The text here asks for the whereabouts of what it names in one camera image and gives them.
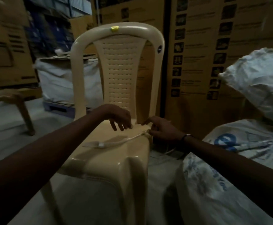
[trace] beige plastic chair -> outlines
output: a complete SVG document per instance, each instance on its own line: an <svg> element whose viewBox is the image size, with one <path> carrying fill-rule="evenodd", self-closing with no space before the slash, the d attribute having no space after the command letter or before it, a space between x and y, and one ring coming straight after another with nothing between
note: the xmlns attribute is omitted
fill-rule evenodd
<svg viewBox="0 0 273 225"><path fill-rule="evenodd" d="M123 22L93 28L78 37L72 46L71 66L76 109L75 120L86 115L83 51L93 43L102 65L104 102L128 109L132 123L136 122L135 94L138 65L147 40L153 44L155 49L149 116L155 115L164 53L163 35L148 24ZM134 137L147 129L149 129L147 125L134 125L132 129L115 132L108 120L102 122L72 153L59 173L109 182L118 190L124 224L143 225L146 223L150 137L142 135L109 148L91 148L83 145L93 141L118 142ZM55 217L59 217L50 183L44 186L41 192L47 199L49 208L55 212Z"/></svg>

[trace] perforated chair backrest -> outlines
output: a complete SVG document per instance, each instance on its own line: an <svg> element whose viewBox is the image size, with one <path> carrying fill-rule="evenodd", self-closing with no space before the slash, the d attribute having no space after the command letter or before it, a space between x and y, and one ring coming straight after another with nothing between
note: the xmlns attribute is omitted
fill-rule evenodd
<svg viewBox="0 0 273 225"><path fill-rule="evenodd" d="M96 46L102 65L104 102L128 109L131 117L136 118L137 72L147 40L153 44L155 50L149 116L155 115L165 46L163 35L157 28L148 24L122 22L93 28L79 36L72 45L75 120L86 115L83 51L91 43Z"/></svg>

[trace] yellow tape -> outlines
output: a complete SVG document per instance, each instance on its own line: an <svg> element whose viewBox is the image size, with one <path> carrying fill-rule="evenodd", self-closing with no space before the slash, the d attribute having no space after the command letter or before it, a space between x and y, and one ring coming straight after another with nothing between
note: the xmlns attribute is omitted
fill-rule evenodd
<svg viewBox="0 0 273 225"><path fill-rule="evenodd" d="M112 26L110 27L110 29L112 30L112 32L116 32L119 30L119 26Z"/></svg>

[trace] chair seat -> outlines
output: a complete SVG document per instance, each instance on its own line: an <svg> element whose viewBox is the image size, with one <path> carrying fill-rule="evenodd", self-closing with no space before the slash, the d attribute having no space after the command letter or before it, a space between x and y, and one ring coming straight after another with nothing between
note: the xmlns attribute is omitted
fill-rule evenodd
<svg viewBox="0 0 273 225"><path fill-rule="evenodd" d="M78 178L107 179L118 182L121 169L126 167L127 160L137 161L137 168L147 173L150 150L150 137L143 135L124 144L109 148L84 147L87 142L118 142L134 137L150 129L147 125L134 125L132 129L114 131L108 120L103 121L75 149L60 168L59 173Z"/></svg>

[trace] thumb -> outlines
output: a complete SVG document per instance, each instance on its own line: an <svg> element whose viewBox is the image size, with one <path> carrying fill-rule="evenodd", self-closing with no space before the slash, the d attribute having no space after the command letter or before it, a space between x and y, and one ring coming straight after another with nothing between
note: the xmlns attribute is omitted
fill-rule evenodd
<svg viewBox="0 0 273 225"><path fill-rule="evenodd" d="M156 130L149 130L149 134L151 136L157 137L157 138L161 138L161 132L160 131L156 131Z"/></svg>

